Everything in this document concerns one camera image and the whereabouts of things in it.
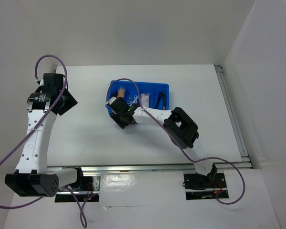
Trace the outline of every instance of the white floor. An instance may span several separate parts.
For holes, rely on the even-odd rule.
[[[89,229],[279,229],[260,170],[241,170],[246,192],[237,204],[213,200],[185,200],[182,172],[104,176],[100,202],[84,212]],[[235,170],[225,171],[230,200],[239,197],[242,183]],[[14,195],[12,206],[32,198]],[[44,198],[25,208],[10,210],[5,229],[82,229],[76,203]]]
[[[181,164],[188,160],[166,133],[149,125],[124,130],[105,108],[110,81],[168,83],[170,109],[183,108],[197,123],[208,156],[241,161],[213,65],[68,66],[69,91],[78,104],[54,124],[49,166]]]

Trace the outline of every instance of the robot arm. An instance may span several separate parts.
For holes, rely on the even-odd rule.
[[[158,124],[138,105],[129,106],[122,98],[112,97],[107,105],[112,109],[111,118],[124,129],[129,124]],[[164,128],[176,139],[179,145],[186,149],[193,160],[206,158],[198,134],[196,123],[179,107],[174,110],[157,110],[144,108],[152,114]],[[194,163],[196,171],[207,182],[212,182],[217,169],[210,160]]]
[[[40,87],[28,98],[28,130],[35,125],[58,97],[63,86],[63,75],[46,73]],[[73,184],[81,176],[81,170],[63,168],[48,173],[47,153],[51,130],[57,114],[62,115],[77,104],[72,95],[65,89],[62,98],[54,109],[25,142],[19,163],[14,174],[5,176],[5,183],[19,196],[53,197],[59,188]]]

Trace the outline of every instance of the plastic container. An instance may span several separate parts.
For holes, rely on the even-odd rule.
[[[169,110],[170,107],[170,95],[169,95],[169,85],[166,83],[146,83],[146,82],[135,82],[138,85],[139,91],[141,94],[149,94],[149,107],[155,108],[159,93],[163,93],[165,95],[165,101],[166,101],[166,110]],[[115,92],[119,90],[120,87],[125,88],[125,95],[124,100],[130,100],[133,101],[134,97],[138,95],[137,90],[135,89],[135,86],[132,82],[129,81],[118,81],[109,90],[108,98],[109,100]],[[108,109],[109,115],[112,114],[112,110],[109,106],[106,106]],[[159,110],[163,110],[163,98],[161,98],[159,105]]]

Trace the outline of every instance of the brown object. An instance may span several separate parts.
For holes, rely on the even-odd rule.
[[[118,98],[124,98],[125,95],[125,88],[120,87],[119,91],[118,91]]]

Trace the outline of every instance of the blue tray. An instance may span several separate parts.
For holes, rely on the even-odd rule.
[[[166,109],[169,110],[170,107],[170,95],[169,95],[169,85],[166,83],[146,83],[146,82],[135,82],[138,85],[139,91],[141,94],[149,94],[149,107],[155,108],[159,93],[162,92],[165,95],[166,100]],[[116,82],[109,90],[108,98],[109,100],[112,95],[117,92],[120,87],[125,88],[125,95],[124,100],[130,100],[133,101],[135,95],[138,95],[137,90],[135,89],[135,86],[132,82],[129,81],[118,81]],[[106,106],[108,109],[109,115],[112,114],[112,110],[109,106]],[[163,109],[163,98],[161,98],[158,106],[159,110]]]

